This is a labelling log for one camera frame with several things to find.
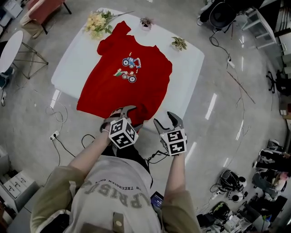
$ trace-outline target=phone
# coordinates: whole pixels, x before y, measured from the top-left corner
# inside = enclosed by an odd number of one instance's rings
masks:
[[[161,208],[163,200],[164,200],[164,196],[162,196],[157,191],[151,196],[151,204],[153,206],[156,206],[157,208]]]

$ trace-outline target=floor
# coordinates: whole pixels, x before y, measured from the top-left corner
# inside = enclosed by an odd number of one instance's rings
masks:
[[[254,174],[252,162],[269,138],[284,143],[286,125],[279,115],[277,93],[272,95],[268,91],[269,84],[265,77],[268,70],[275,74],[276,65],[271,64],[264,50],[252,48],[258,42],[249,31],[240,30],[244,17],[234,24],[233,32],[230,29],[225,34],[219,32],[215,35],[220,45],[230,53],[236,66],[234,71],[231,67],[226,67],[225,51],[211,45],[211,27],[199,27],[196,24],[199,9],[204,6],[202,0],[66,2],[73,14],[69,15],[62,7],[48,22],[48,35],[42,34],[33,40],[25,32],[24,41],[40,52],[49,65],[29,81],[18,72],[7,89],[6,106],[0,110],[0,144],[8,151],[15,169],[26,170],[41,185],[58,165],[59,157],[49,136],[59,129],[60,124],[53,115],[45,112],[53,96],[57,95],[50,79],[90,11],[107,7],[123,12],[134,10],[133,15],[153,18],[156,24],[185,38],[205,54],[200,76],[184,117],[188,135],[187,188],[191,192],[197,213],[206,212],[223,199],[219,196],[210,200],[212,193],[209,192],[223,167],[247,178],[249,198],[257,192],[251,185]],[[11,23],[9,33],[2,40],[8,39],[18,30],[20,19],[21,16]],[[255,103],[244,91],[240,91],[239,85],[228,72],[239,78]],[[87,133],[97,135],[102,119],[77,111],[77,100],[64,93],[59,93],[57,100],[68,111],[59,139],[76,155],[83,149],[81,138]],[[65,117],[64,108],[58,102],[54,109],[61,111]],[[90,137],[85,138],[85,145],[90,142]],[[72,156],[59,143],[56,146],[60,151],[60,164],[67,165]],[[162,149],[158,136],[145,130],[140,131],[136,148],[145,158],[157,149]],[[164,192],[170,164],[169,157],[151,165],[153,192]],[[239,203],[228,204],[234,209],[239,206]]]

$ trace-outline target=gray t-shirt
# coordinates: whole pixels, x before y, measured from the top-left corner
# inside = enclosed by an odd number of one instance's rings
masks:
[[[125,233],[160,233],[149,196],[151,181],[139,163],[101,156],[73,199],[65,232],[78,233],[84,224],[112,230],[113,214],[121,213]]]

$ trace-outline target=red t-shirt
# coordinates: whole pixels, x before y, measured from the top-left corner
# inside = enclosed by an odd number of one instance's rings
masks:
[[[123,21],[97,48],[102,57],[90,73],[78,101],[77,110],[102,118],[128,105],[133,124],[149,120],[167,92],[172,63],[157,46],[142,46]]]

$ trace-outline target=succulent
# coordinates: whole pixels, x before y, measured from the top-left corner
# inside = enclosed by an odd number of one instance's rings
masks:
[[[141,18],[140,19],[141,25],[143,25],[144,27],[148,27],[151,28],[151,25],[154,24],[154,20],[153,19],[149,19],[149,18]]]
[[[182,49],[187,49],[187,44],[185,42],[185,39],[182,39],[180,37],[172,37],[175,39],[175,41],[172,42],[172,45],[176,46],[177,49],[180,49],[182,51]]]

